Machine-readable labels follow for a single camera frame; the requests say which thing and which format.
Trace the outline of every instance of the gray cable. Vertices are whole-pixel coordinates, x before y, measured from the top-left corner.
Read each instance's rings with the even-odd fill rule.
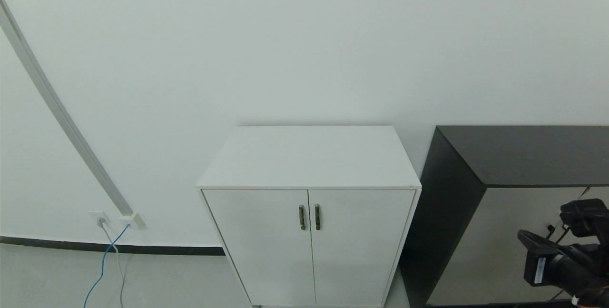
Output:
[[[104,227],[104,223],[107,223],[105,220],[104,221],[98,221],[98,226],[102,228],[102,230],[104,230],[104,233],[106,234],[106,237],[108,237],[108,240],[112,243],[112,238],[110,238],[110,235],[108,234],[108,231],[106,230],[106,228]],[[120,308],[124,308],[122,306],[122,291],[125,288],[125,275],[123,275],[122,273],[122,267],[120,267],[120,258],[118,255],[118,248],[116,248],[116,245],[113,245],[115,251],[116,251],[116,263],[118,264],[118,271],[120,272],[120,278],[122,279],[122,283],[120,284],[120,295],[119,295],[119,302],[120,302]]]

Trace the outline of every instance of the gray floor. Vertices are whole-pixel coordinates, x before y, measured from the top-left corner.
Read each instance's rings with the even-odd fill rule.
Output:
[[[0,307],[81,307],[99,276],[100,252],[0,245]],[[247,308],[225,257],[122,254],[127,267],[125,308]],[[87,308],[118,308],[120,275],[108,254],[104,279]],[[402,276],[396,273],[386,308],[408,308]]]

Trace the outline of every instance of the wall socket plate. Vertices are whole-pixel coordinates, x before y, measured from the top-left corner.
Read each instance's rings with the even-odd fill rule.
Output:
[[[139,216],[139,213],[124,215],[118,219],[123,226],[129,225],[129,228],[133,229],[146,229],[146,224],[144,223],[142,217]]]
[[[95,224],[98,224],[99,219],[105,219],[107,224],[110,224],[110,219],[106,216],[106,213],[102,210],[89,210],[89,214],[95,220]]]

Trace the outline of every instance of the black baseboard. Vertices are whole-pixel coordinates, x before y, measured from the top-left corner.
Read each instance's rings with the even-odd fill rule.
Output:
[[[554,301],[522,302],[522,303],[489,303],[470,304],[462,306],[432,306],[427,308],[573,308],[570,299],[557,299]]]
[[[74,251],[104,252],[108,244],[77,243],[73,241],[41,240],[0,236],[1,244],[21,245],[26,247],[42,247],[55,249],[70,249]],[[182,256],[224,256],[222,247],[142,247],[136,245],[116,245],[120,253],[133,254],[168,254]]]

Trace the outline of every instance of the white wall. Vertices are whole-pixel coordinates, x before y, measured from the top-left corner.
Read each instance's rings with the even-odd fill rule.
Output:
[[[237,124],[393,124],[419,174],[437,124],[609,124],[609,0],[7,1],[150,227],[125,242],[218,245],[194,183]],[[118,212],[2,51],[2,234],[103,241],[86,211]]]

